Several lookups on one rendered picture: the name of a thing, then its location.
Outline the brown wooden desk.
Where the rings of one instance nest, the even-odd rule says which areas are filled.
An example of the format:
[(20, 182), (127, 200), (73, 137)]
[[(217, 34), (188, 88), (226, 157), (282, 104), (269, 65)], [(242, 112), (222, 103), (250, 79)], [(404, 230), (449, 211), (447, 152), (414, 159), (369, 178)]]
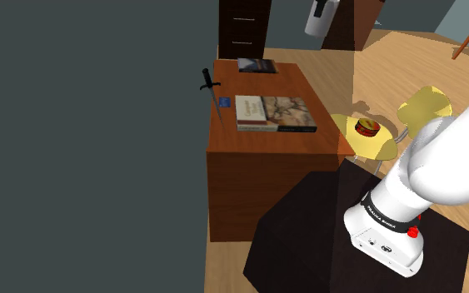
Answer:
[(251, 241), (259, 219), (311, 171), (335, 171), (353, 155), (346, 138), (295, 63), (275, 73), (239, 72), (234, 60), (213, 63), (214, 92), (300, 97), (314, 133), (240, 132), (234, 107), (211, 109), (207, 154), (209, 239)]

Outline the large thick book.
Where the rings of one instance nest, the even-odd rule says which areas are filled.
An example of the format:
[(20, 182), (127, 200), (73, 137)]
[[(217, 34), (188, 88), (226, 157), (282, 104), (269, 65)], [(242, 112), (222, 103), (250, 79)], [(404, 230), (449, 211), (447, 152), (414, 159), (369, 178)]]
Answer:
[(316, 132), (317, 124), (300, 97), (235, 96), (240, 132)]

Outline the black dagger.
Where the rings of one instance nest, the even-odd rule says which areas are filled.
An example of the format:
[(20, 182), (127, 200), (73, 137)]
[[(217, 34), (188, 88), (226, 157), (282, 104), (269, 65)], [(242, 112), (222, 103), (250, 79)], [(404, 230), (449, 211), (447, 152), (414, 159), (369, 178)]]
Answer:
[(211, 98), (212, 98), (212, 101), (215, 105), (215, 108), (217, 110), (217, 115), (218, 115), (218, 118), (222, 124), (222, 126), (224, 126), (224, 123), (223, 123), (223, 120), (222, 120), (222, 114), (220, 112), (220, 109), (219, 109), (219, 104), (218, 104), (218, 101), (217, 101), (217, 98), (216, 98), (216, 95), (215, 95), (215, 92), (213, 90), (213, 87), (214, 86), (220, 86), (221, 83), (220, 82), (213, 82), (212, 81), (212, 78), (211, 78), (211, 75), (209, 73), (209, 70), (207, 68), (203, 68), (202, 69), (202, 75), (204, 77), (204, 80), (205, 80), (205, 84), (204, 85), (201, 85), (199, 87), (200, 90), (202, 90), (203, 88), (207, 88), (210, 93), (211, 93)]

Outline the dark thin book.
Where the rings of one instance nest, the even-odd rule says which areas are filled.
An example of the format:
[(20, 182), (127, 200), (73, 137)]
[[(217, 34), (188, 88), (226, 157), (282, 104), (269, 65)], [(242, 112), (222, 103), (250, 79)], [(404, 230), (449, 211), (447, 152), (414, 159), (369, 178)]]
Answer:
[(272, 59), (238, 58), (239, 72), (277, 73), (276, 63)]

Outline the dark robot stand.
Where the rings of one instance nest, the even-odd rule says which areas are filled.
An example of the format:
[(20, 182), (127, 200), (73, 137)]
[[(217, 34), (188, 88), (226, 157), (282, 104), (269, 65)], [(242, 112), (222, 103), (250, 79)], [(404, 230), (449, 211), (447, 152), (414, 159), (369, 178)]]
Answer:
[(379, 178), (344, 161), (312, 171), (258, 222), (244, 276), (258, 293), (462, 293), (469, 231), (422, 213), (422, 267), (405, 278), (356, 249), (343, 214)]

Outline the dark brown drawer cabinet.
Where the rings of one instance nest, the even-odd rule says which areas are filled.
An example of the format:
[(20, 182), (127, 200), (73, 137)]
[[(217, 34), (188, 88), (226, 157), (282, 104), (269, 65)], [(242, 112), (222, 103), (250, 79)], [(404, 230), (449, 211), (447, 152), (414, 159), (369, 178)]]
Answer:
[(219, 0), (218, 58), (263, 58), (272, 0)]

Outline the red round tin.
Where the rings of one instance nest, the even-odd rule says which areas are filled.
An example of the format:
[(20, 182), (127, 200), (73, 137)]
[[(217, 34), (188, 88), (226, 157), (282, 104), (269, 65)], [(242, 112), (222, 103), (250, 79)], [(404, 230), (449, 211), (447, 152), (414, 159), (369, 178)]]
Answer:
[(355, 125), (356, 132), (365, 137), (374, 137), (380, 129), (378, 122), (368, 118), (359, 118)]

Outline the yellow chair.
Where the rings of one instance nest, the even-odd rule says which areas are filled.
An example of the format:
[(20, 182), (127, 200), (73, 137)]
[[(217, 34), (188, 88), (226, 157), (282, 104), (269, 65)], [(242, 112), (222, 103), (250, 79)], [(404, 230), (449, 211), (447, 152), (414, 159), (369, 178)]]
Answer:
[(331, 114), (331, 117), (355, 152), (354, 161), (358, 157), (378, 161), (376, 175), (383, 161), (397, 157), (397, 144), (405, 137), (414, 139), (430, 120), (451, 115), (452, 105), (447, 95), (437, 87), (424, 86), (398, 107), (397, 117), (406, 128), (397, 137), (379, 122), (380, 131), (374, 137), (365, 137), (355, 130), (357, 118), (343, 114)]

